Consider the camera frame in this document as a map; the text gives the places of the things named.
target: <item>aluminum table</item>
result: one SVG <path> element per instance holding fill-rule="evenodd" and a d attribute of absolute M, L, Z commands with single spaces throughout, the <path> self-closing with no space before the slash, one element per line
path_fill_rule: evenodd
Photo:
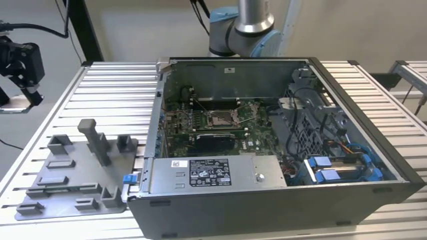
<path fill-rule="evenodd" d="M 322 62 L 375 126 L 427 181 L 427 128 L 367 71 L 347 61 Z M 55 134 L 84 141 L 80 119 L 94 118 L 108 139 L 130 134 L 139 140 L 134 171 L 143 166 L 158 83 L 155 63 L 95 62 L 80 68 L 64 94 L 0 182 L 2 239 L 144 239 L 130 210 L 120 214 L 16 221 L 16 206 L 43 167 Z M 427 239 L 427 187 L 403 203 L 383 206 L 358 226 L 205 237 L 205 240 Z"/>

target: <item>yellow wire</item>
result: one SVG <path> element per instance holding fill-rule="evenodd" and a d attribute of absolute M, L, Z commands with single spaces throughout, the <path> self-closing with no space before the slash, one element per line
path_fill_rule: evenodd
<path fill-rule="evenodd" d="M 345 146 L 345 144 L 342 144 L 342 143 L 339 142 L 339 145 L 341 145 L 342 148 L 346 149 L 351 154 L 354 154 L 354 151 L 351 151 L 350 148 Z"/>

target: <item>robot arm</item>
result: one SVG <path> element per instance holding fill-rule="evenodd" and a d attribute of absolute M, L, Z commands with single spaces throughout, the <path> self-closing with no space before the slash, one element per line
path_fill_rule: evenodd
<path fill-rule="evenodd" d="M 23 100 L 28 103 L 27 107 L 22 105 L 20 107 L 28 109 L 38 106 L 43 101 L 43 96 L 38 92 L 39 82 L 46 75 L 38 44 L 19 44 L 12 42 L 7 36 L 0 36 L 0 75 L 11 79 L 27 98 L 26 101 L 23 97 L 19 97 L 20 104 Z M 11 103 L 12 100 L 0 87 L 2 112 L 22 112 L 20 107 L 11 105 Z"/>
<path fill-rule="evenodd" d="M 214 9 L 210 16 L 210 55 L 273 57 L 281 46 L 281 32 L 269 0 L 239 0 L 238 7 Z"/>

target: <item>motherboard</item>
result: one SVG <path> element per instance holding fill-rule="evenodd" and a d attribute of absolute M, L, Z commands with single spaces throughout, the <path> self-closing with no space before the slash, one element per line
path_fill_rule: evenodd
<path fill-rule="evenodd" d="M 281 155 L 267 106 L 259 99 L 166 105 L 168 157 Z"/>

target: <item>power supply label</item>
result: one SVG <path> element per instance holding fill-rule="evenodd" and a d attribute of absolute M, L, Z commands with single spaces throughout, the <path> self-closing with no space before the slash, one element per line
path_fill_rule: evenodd
<path fill-rule="evenodd" d="M 231 186 L 229 159 L 190 160 L 190 185 L 193 187 Z"/>

